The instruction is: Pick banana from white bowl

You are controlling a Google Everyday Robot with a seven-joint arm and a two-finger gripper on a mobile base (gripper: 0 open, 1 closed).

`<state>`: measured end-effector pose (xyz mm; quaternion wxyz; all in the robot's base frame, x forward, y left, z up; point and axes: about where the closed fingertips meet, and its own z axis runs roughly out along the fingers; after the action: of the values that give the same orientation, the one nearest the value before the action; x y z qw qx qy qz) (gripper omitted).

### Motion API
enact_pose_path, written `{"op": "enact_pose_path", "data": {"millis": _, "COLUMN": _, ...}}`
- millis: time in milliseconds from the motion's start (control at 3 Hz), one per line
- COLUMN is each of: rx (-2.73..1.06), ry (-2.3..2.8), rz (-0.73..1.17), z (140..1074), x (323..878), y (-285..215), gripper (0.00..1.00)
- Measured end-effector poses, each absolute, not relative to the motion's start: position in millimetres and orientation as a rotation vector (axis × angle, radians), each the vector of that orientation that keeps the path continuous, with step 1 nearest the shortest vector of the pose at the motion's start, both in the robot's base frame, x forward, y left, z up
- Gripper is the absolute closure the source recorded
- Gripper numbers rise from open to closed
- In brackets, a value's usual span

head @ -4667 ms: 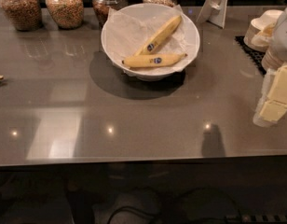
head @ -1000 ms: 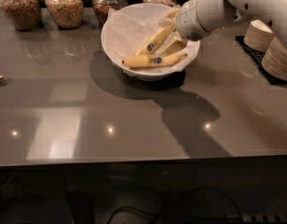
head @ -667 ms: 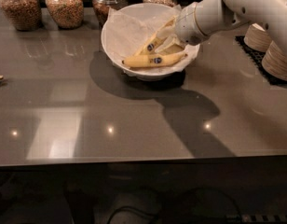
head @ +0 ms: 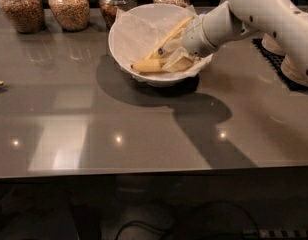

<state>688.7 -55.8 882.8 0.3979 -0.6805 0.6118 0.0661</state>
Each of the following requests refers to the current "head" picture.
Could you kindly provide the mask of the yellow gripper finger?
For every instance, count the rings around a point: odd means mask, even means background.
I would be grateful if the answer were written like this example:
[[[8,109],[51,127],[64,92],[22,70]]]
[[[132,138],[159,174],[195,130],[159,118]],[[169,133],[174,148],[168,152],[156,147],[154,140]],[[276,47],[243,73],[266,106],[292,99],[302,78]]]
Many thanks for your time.
[[[163,45],[163,50],[166,54],[172,54],[174,52],[183,52],[184,47],[182,45],[182,39],[176,38],[176,39],[171,39],[171,40],[167,41]]]
[[[165,72],[177,72],[188,69],[194,64],[194,59],[185,52],[173,54],[162,67]]]

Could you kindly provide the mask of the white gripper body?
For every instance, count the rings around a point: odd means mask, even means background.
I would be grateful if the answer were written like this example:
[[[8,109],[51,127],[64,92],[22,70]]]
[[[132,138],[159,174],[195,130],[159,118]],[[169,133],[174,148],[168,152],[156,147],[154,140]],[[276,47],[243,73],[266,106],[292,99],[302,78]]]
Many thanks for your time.
[[[191,55],[205,58],[218,50],[206,37],[203,25],[203,15],[196,16],[186,26],[182,46]]]

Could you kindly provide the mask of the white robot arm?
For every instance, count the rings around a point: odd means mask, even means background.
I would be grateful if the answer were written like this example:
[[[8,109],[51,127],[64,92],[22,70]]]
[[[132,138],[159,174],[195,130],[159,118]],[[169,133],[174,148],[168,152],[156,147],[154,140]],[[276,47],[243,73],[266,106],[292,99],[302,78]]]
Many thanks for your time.
[[[189,54],[206,57],[257,31],[274,39],[308,83],[308,13],[290,0],[225,0],[194,17],[178,43]]]

